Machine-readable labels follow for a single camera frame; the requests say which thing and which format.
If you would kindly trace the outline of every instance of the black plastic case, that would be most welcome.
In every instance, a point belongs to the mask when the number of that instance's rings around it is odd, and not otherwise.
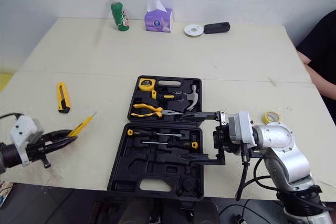
[[[151,92],[141,91],[138,83],[141,78],[155,79],[155,90],[159,93],[173,93],[182,91],[191,93],[192,85],[196,85],[198,102],[191,112],[202,111],[202,82],[193,78],[173,78],[158,76],[139,76],[135,85],[128,111],[128,123],[121,136],[118,152],[114,161],[108,190],[116,195],[127,197],[154,197],[178,199],[181,201],[199,201],[204,196],[203,166],[190,164],[188,161],[177,158],[176,155],[188,153],[202,153],[203,139],[199,123],[185,123],[179,120],[180,115],[164,115],[137,118],[131,113],[147,114],[149,109],[135,109],[134,104],[146,103],[165,110],[174,110],[185,113],[191,101],[161,101],[151,98]],[[178,81],[179,86],[160,85],[159,81]],[[156,135],[156,136],[128,136],[129,129],[144,129],[157,133],[182,134],[182,137]],[[167,147],[160,144],[143,144],[143,141],[167,142],[191,141],[197,142],[198,148],[184,150],[176,147]],[[140,183],[143,179],[159,179],[171,185],[171,191],[142,190]]]

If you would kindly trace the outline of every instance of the white robotic arm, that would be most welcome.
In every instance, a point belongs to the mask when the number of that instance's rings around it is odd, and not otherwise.
[[[266,189],[277,192],[277,197],[285,207],[284,213],[290,224],[332,224],[328,210],[319,197],[321,189],[314,184],[310,175],[307,158],[300,152],[295,137],[289,127],[281,123],[267,125],[251,124],[247,111],[229,115],[228,123],[223,111],[196,112],[182,116],[182,120],[219,121],[214,132],[214,146],[218,149],[217,159],[209,159],[204,154],[183,156],[182,158],[202,165],[225,164],[224,151],[241,155],[243,175],[237,191],[237,200],[242,194],[247,168],[251,158],[260,158],[254,168],[255,182]],[[275,187],[261,184],[256,176],[257,167],[264,160],[267,171]]]

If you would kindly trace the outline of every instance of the tape measure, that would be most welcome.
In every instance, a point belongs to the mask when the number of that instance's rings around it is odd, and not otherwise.
[[[265,124],[269,124],[272,122],[280,122],[281,117],[278,113],[274,111],[268,111],[264,114],[264,116],[262,117],[262,120]]]
[[[140,78],[139,89],[141,91],[152,91],[154,90],[155,82],[155,79]]]

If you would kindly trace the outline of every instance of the roll of tape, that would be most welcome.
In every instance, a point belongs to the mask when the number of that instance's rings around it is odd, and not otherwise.
[[[262,117],[262,120],[265,124],[272,123],[272,122],[280,122],[281,116],[274,111],[268,111],[264,114],[264,116]]]

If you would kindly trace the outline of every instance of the purple tissue box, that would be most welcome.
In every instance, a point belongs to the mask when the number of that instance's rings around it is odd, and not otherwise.
[[[170,33],[173,25],[173,10],[166,8],[167,12],[162,10],[153,10],[145,15],[145,26],[147,31],[163,31]]]

